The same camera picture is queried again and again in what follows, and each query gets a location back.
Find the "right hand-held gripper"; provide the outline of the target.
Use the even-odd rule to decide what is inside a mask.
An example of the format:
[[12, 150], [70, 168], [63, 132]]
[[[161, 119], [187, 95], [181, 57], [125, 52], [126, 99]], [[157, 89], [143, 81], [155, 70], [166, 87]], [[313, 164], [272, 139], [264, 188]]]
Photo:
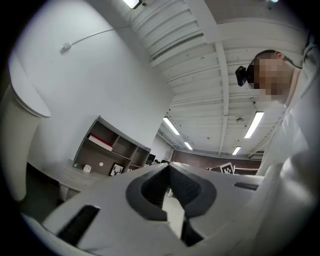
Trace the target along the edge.
[[224, 174], [234, 174], [235, 173], [234, 167], [231, 162], [222, 164], [219, 166], [219, 168], [220, 168], [220, 171]]

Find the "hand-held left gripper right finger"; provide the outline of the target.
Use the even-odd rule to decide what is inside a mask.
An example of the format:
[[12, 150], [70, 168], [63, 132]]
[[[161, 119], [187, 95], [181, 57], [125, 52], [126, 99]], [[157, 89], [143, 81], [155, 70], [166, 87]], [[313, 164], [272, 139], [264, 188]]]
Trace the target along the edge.
[[243, 231], [233, 220], [252, 198], [262, 178], [224, 174], [170, 163], [169, 182], [184, 210], [180, 238], [171, 246], [232, 247]]

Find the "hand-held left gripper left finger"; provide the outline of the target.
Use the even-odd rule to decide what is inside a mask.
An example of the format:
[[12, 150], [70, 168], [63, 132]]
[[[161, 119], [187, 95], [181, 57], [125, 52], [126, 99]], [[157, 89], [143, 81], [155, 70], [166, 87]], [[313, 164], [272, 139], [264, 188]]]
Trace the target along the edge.
[[79, 249], [96, 255], [175, 255], [184, 251], [186, 245], [166, 221], [146, 220], [127, 202], [127, 186], [155, 168], [146, 166], [96, 181], [56, 208], [43, 226], [57, 235], [83, 206], [92, 205], [99, 212], [79, 241]]

